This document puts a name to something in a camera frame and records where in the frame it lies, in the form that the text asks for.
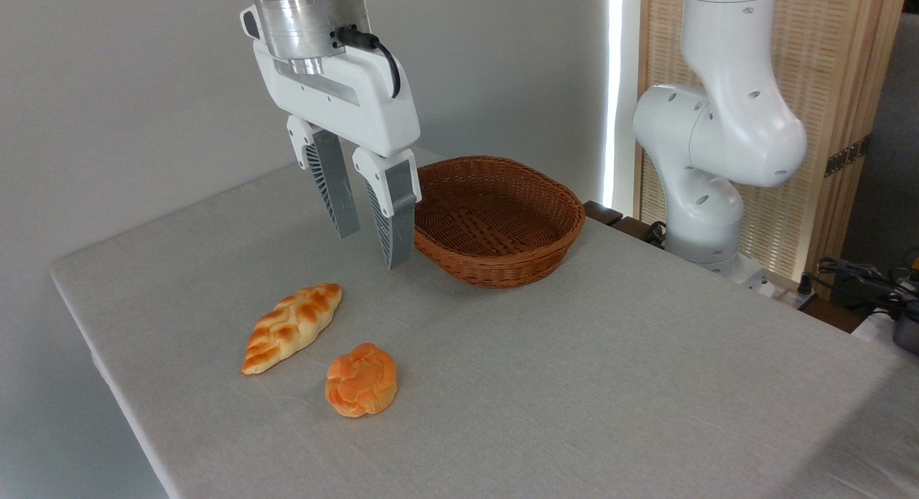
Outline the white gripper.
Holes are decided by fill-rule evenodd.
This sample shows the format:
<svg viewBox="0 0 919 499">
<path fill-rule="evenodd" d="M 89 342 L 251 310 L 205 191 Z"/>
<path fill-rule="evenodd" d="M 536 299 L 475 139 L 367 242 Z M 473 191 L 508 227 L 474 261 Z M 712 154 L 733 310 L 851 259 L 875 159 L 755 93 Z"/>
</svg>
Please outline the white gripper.
<svg viewBox="0 0 919 499">
<path fill-rule="evenodd" d="M 286 129 L 298 165 L 312 176 L 338 236 L 359 231 L 341 136 L 362 147 L 353 162 L 370 195 L 388 269 L 408 261 L 422 195 L 416 156 L 408 149 L 420 138 L 420 125 L 403 67 L 397 67 L 401 87 L 393 97 L 391 66 L 378 52 L 350 48 L 326 57 L 319 75 L 293 73 L 257 40 L 253 53 L 276 106 L 290 114 Z"/>
</svg>

